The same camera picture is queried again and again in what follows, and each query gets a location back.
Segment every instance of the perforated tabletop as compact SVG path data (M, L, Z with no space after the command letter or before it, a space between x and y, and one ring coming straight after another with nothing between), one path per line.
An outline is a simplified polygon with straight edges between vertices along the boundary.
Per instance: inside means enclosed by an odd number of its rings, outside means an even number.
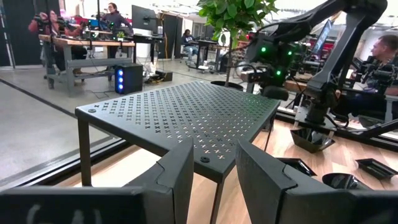
M80 106L75 113L160 156L193 138L195 172L217 182L234 166L237 140L253 141L278 106L279 100L193 82Z

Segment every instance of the wooden floor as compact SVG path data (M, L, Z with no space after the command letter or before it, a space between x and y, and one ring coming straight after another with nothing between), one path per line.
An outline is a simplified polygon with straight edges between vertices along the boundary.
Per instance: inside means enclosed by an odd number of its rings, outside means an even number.
M267 153L274 157L301 158L317 174L314 177L317 180L321 180L324 174L344 172L355 175L374 190L398 190L398 176L390 181L380 182L359 170L355 162L355 159L374 158L398 170L398 153L334 137L336 141L334 145L323 152L311 154L294 145L290 135L292 128L291 124L276 121ZM253 144L264 148L267 135L267 132L261 132ZM139 147L130 147L92 167L93 185L95 187L123 186L145 172L158 159L160 159L159 156ZM81 186L80 175L75 175L59 185ZM215 189L214 182L195 174L188 214L189 224L209 223ZM236 168L231 171L224 184L217 223L250 223Z

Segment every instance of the concrete floor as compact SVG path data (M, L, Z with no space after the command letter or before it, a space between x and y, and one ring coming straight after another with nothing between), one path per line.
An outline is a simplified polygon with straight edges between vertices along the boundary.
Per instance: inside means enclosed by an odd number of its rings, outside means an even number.
M158 61L157 68L172 71L173 81L158 85L144 85L144 91L177 85L193 81L211 82L225 80L224 75L204 73L191 69L180 60ZM103 67L84 68L85 72L104 70ZM61 83L55 83L55 89L50 90L41 66L22 67L16 70L0 68L0 79L23 89L48 103L59 106L66 113L74 114L77 106L98 101L117 98L114 92L114 82L106 77L90 78L84 84L77 81L77 94L69 98L67 90ZM231 82L246 87L240 79L231 77ZM18 173L29 170L39 164L46 163L56 157L71 153L78 149L77 120L59 110L47 106L25 93L0 83L0 187ZM90 129L91 142L109 137L107 134Z

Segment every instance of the black fabric panel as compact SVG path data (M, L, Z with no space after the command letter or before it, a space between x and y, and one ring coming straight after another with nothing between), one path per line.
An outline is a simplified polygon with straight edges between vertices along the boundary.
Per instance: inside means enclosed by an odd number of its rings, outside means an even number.
M175 31L174 58L181 58L181 36L182 36L182 18L177 18L177 30Z
M173 47L175 42L175 28L177 26L177 17L164 15L163 19L164 19L163 33L165 33L167 36L167 58L172 58ZM159 58L166 58L165 44L166 41L163 41L163 43L159 44L159 51L160 51Z
M48 0L49 9L59 14L58 0ZM37 34L28 31L27 26L35 15L33 0L3 0L7 28L16 65L41 64L40 46ZM37 11L46 11L45 1L36 0Z
M8 57L6 40L4 38L4 28L0 20L0 67L2 66L11 66L11 63Z

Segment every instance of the black computer tower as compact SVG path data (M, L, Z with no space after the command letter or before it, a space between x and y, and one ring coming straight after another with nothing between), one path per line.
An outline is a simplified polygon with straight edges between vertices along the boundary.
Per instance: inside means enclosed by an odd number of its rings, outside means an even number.
M142 91L143 67L139 64L118 65L114 70L114 90L119 94Z

